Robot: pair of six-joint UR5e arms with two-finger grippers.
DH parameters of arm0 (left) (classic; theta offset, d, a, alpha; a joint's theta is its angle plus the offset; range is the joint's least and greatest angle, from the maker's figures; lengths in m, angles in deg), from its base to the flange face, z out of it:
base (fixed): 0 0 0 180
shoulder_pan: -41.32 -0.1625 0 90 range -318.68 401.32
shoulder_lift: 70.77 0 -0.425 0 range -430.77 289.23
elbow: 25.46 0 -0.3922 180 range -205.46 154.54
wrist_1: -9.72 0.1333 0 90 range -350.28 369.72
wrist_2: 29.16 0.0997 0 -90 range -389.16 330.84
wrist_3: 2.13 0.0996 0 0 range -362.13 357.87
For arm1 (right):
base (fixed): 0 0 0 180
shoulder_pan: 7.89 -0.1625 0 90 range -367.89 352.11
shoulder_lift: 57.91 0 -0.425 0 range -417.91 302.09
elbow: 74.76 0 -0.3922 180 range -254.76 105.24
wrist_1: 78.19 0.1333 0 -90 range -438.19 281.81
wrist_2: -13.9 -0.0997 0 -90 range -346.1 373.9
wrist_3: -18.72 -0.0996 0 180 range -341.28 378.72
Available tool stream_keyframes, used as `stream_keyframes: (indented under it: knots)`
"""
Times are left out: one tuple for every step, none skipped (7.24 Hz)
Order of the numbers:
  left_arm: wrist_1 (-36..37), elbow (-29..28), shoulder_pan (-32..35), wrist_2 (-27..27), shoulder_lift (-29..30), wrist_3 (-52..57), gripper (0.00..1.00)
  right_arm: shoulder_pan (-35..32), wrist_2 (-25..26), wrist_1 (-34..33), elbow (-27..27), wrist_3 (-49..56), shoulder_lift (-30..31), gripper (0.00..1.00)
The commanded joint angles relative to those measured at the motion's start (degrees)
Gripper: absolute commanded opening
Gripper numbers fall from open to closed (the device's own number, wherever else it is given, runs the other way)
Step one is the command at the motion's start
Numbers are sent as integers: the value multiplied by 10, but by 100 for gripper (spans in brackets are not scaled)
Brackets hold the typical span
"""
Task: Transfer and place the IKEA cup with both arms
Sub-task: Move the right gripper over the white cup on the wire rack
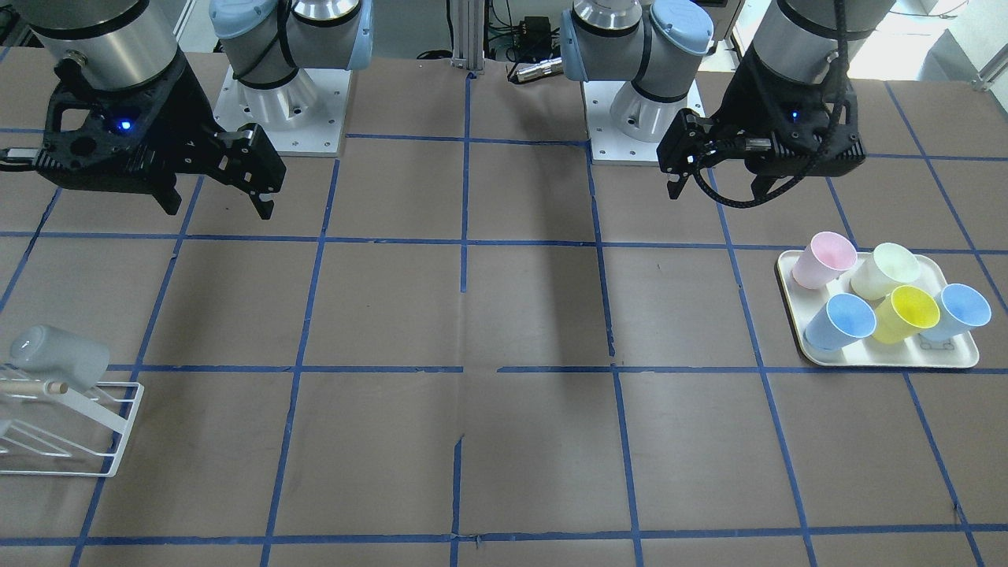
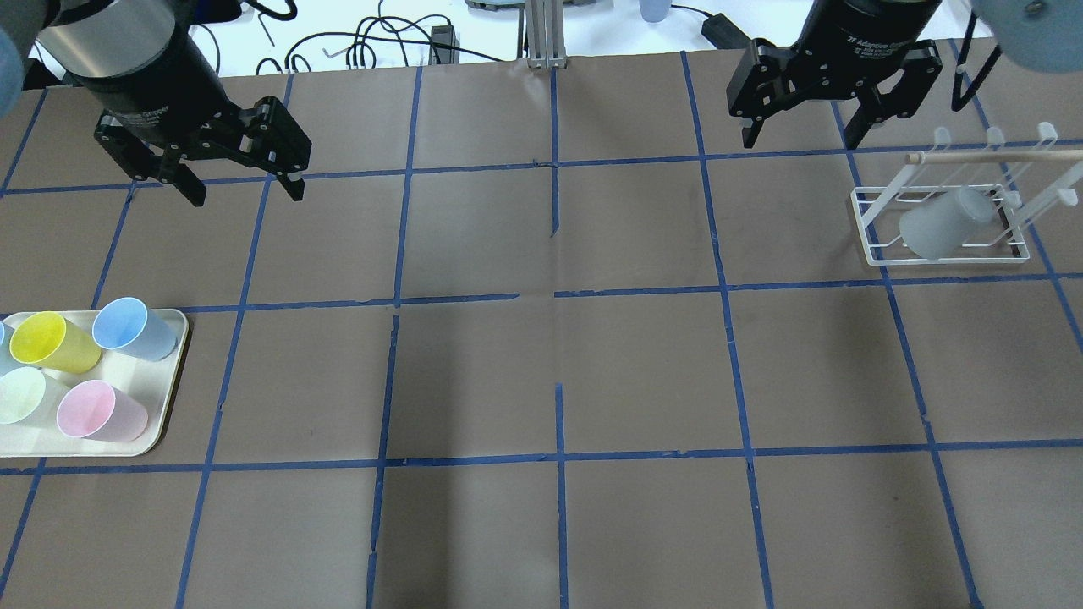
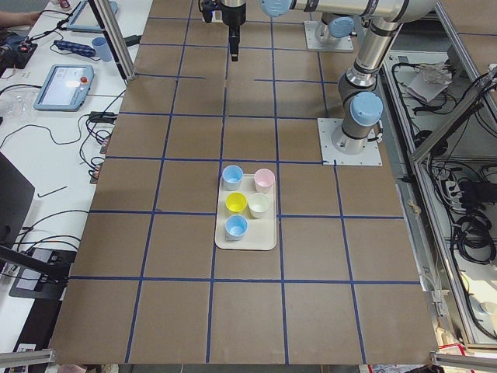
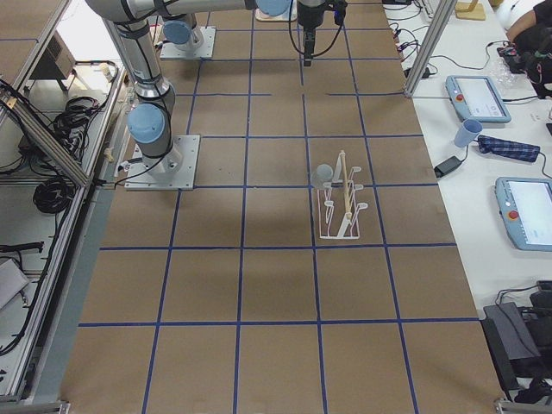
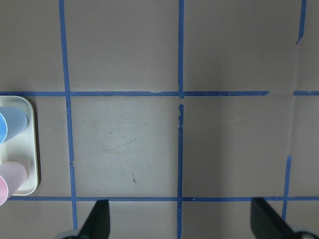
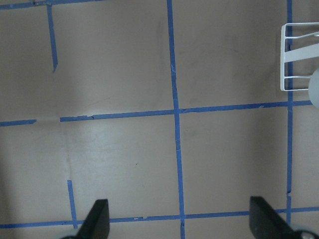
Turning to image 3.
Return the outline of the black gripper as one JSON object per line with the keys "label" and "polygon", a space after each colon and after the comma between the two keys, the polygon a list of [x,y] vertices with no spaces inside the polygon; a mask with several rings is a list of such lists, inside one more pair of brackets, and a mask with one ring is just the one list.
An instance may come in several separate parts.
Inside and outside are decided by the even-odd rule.
{"label": "black gripper", "polygon": [[[226,26],[241,26],[246,21],[246,0],[220,0],[222,21]],[[240,27],[229,28],[229,51],[232,61],[238,61]]]}

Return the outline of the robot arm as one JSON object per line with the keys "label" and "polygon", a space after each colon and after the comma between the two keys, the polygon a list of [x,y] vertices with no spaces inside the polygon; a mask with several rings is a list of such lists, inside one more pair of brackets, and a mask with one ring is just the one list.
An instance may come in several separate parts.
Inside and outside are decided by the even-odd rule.
{"label": "robot arm", "polygon": [[354,20],[351,16],[323,12],[315,37],[324,48],[335,48],[348,39],[353,29]]}
{"label": "robot arm", "polygon": [[405,23],[421,19],[435,6],[434,1],[261,1],[269,17],[290,10],[318,11],[370,19],[370,25],[353,65],[339,80],[339,94],[345,110],[341,127],[332,135],[334,147],[347,155],[365,148],[370,131],[383,113],[381,99],[372,93],[377,73]]}

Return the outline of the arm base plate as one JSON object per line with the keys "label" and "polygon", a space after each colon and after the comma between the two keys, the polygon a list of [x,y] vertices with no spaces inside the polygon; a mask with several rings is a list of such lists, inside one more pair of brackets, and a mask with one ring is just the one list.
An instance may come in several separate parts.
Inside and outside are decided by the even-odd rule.
{"label": "arm base plate", "polygon": [[367,138],[355,140],[342,132],[341,118],[318,118],[321,159],[329,166],[382,166],[379,143],[374,129]]}
{"label": "arm base plate", "polygon": [[305,21],[304,32],[308,51],[352,53],[354,50],[350,35],[334,37],[321,21]]}

